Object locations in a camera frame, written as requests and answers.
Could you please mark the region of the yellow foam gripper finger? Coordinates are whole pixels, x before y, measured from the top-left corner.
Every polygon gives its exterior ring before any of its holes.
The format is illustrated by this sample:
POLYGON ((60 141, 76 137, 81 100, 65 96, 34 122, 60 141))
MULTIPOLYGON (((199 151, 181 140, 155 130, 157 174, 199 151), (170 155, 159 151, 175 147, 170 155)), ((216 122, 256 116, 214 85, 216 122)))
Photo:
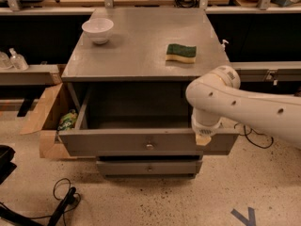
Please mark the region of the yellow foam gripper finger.
POLYGON ((212 138, 209 136, 196 135, 196 144, 198 146, 206 146, 211 142, 212 138))

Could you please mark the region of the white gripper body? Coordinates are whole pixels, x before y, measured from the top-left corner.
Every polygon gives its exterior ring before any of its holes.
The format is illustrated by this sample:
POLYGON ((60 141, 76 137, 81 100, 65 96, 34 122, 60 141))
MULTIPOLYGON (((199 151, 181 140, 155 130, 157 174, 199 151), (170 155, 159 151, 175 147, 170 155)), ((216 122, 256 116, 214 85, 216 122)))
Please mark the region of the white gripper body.
POLYGON ((191 126, 197 135, 211 137, 216 133, 220 125, 220 116, 193 108, 191 126))

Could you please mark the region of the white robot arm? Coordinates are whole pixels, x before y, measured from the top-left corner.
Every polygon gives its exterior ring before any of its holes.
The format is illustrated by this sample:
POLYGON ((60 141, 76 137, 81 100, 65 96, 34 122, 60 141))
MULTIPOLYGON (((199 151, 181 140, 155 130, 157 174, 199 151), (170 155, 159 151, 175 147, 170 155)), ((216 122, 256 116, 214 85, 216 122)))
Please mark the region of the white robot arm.
POLYGON ((195 79, 185 96, 193 107, 192 128, 198 135, 214 135, 225 117, 301 148, 301 98, 241 90, 240 77, 231 66, 219 66, 195 79))

